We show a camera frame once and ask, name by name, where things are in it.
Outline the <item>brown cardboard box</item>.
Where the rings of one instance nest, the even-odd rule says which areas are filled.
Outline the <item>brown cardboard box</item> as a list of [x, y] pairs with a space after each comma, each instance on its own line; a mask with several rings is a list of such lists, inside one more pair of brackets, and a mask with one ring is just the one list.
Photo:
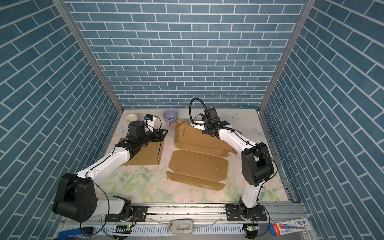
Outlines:
[[149, 143], [148, 146], [142, 147], [131, 160], [126, 162], [125, 166], [158, 166], [161, 162], [163, 150], [163, 142]]

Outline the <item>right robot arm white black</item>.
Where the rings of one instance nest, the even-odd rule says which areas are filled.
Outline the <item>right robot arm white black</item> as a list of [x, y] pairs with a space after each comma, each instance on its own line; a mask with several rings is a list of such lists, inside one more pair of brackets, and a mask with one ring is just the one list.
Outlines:
[[202, 133], [217, 137], [229, 144], [241, 156], [241, 167], [247, 182], [240, 198], [239, 211], [244, 219], [255, 217], [261, 208], [262, 188], [275, 174], [275, 167], [264, 143], [255, 143], [233, 129], [227, 121], [221, 121], [216, 109], [204, 110]]

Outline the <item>brown cardboard sheet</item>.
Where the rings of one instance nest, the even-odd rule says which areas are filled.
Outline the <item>brown cardboard sheet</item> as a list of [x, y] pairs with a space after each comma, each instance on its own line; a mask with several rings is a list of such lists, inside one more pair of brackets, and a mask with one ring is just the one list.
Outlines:
[[174, 182], [220, 191], [225, 187], [230, 153], [238, 152], [228, 143], [202, 130], [194, 129], [189, 123], [176, 121], [175, 147], [167, 177]]

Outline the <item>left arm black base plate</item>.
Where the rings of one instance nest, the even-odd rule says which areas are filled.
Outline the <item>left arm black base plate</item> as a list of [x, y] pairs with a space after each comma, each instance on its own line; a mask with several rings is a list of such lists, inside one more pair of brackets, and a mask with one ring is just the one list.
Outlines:
[[127, 214], [108, 215], [107, 223], [143, 223], [146, 220], [148, 206], [131, 206]]

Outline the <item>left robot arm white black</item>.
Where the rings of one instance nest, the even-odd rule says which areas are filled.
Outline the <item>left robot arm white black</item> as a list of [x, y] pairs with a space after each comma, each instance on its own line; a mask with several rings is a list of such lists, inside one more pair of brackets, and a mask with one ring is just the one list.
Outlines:
[[134, 121], [129, 124], [127, 136], [113, 150], [89, 167], [63, 175], [53, 203], [53, 213], [86, 222], [91, 217], [112, 216], [119, 222], [132, 220], [129, 199], [114, 196], [97, 197], [101, 182], [114, 170], [130, 161], [149, 143], [164, 141], [168, 130], [155, 129], [152, 121]]

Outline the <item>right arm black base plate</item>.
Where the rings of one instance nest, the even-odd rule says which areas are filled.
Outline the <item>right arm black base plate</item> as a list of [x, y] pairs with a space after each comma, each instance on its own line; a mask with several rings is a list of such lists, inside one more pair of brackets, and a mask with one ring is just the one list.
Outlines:
[[248, 209], [245, 205], [226, 204], [225, 211], [228, 222], [266, 221], [267, 215], [263, 205]]

